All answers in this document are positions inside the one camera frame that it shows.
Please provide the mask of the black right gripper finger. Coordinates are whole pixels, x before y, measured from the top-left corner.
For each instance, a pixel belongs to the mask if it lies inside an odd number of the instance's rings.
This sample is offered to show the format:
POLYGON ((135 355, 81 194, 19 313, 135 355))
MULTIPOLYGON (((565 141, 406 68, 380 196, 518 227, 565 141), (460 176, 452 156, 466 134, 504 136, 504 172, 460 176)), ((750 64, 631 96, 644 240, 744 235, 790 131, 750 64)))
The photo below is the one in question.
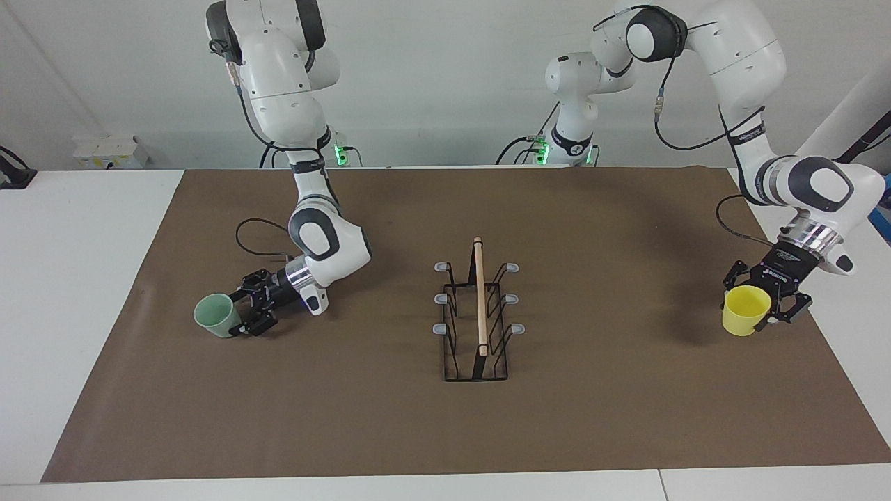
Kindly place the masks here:
POLYGON ((249 299, 251 303, 271 303, 271 286, 274 274, 267 269, 259 269, 244 276, 241 285, 232 293, 232 302, 249 299))
POLYGON ((243 310, 236 305, 235 316, 237 323, 228 330, 230 338, 243 335, 261 336, 279 323, 279 318, 273 308, 243 310))

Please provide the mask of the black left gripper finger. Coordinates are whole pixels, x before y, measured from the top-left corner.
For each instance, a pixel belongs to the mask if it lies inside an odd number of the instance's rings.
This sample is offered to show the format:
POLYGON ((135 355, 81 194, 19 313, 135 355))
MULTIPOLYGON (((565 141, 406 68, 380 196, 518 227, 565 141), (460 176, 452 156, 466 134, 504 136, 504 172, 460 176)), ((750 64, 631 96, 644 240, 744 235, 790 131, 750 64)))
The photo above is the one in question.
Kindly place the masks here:
POLYGON ((734 288, 741 286, 748 286, 749 288, 754 287, 755 297, 763 296, 763 288, 761 288, 758 283, 751 282, 751 271, 751 267, 742 260, 736 260, 735 263, 732 264, 731 269, 729 269, 725 277, 723 277, 723 310, 727 305, 727 297, 734 288))
POLYGON ((802 292, 795 292, 785 296, 778 293, 776 297, 771 298, 771 305, 766 314, 755 324, 755 332, 761 332, 767 326, 773 326, 774 324, 782 323, 782 321, 791 324, 796 318, 805 312, 809 312, 812 304, 814 304, 812 296, 802 292), (785 299, 793 299, 794 303, 786 310, 783 310, 782 304, 785 299))

